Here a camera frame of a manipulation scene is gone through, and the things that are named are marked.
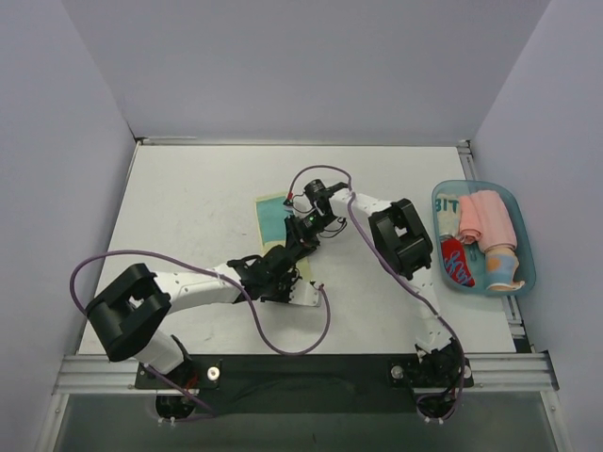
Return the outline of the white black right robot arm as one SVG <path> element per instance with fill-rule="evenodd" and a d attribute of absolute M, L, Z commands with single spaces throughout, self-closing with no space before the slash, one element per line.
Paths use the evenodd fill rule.
<path fill-rule="evenodd" d="M 306 257 L 318 249 L 318 236 L 333 223 L 350 222 L 386 273 L 410 296 L 415 320 L 417 373 L 429 386 L 445 387 L 464 376 L 460 340 L 441 313 L 433 287 L 433 243 L 407 199 L 383 201 L 355 193 L 350 185 L 325 186 L 316 179 L 304 188 L 309 209 L 295 213 L 293 196 L 285 207 L 285 246 Z"/>

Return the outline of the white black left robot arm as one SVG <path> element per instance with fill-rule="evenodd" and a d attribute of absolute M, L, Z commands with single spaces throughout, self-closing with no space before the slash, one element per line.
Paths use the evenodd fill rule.
<path fill-rule="evenodd" d="M 85 315 L 110 361 L 135 358 L 177 388 L 189 379 L 190 358 L 175 336 L 160 330 L 164 318 L 247 300 L 319 306 L 318 291 L 302 278 L 296 255 L 277 245 L 263 256 L 233 259 L 203 271 L 187 266 L 153 272 L 144 264 L 131 265 L 88 303 Z"/>

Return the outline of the yellow teal towel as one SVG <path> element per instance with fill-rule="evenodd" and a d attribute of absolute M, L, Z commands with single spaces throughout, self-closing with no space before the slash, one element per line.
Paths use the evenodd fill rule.
<path fill-rule="evenodd" d="M 291 214 L 291 211 L 284 206 L 285 201 L 285 192 L 263 195 L 254 200 L 256 224 L 263 254 L 277 245 L 285 245 L 285 219 Z"/>

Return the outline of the red blue patterned towel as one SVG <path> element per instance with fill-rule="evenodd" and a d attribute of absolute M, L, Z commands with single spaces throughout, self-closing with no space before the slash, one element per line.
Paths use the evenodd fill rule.
<path fill-rule="evenodd" d="M 441 242 L 444 269 L 448 276 L 461 286 L 474 287 L 475 280 L 470 272 L 464 247 L 454 238 L 446 238 Z"/>

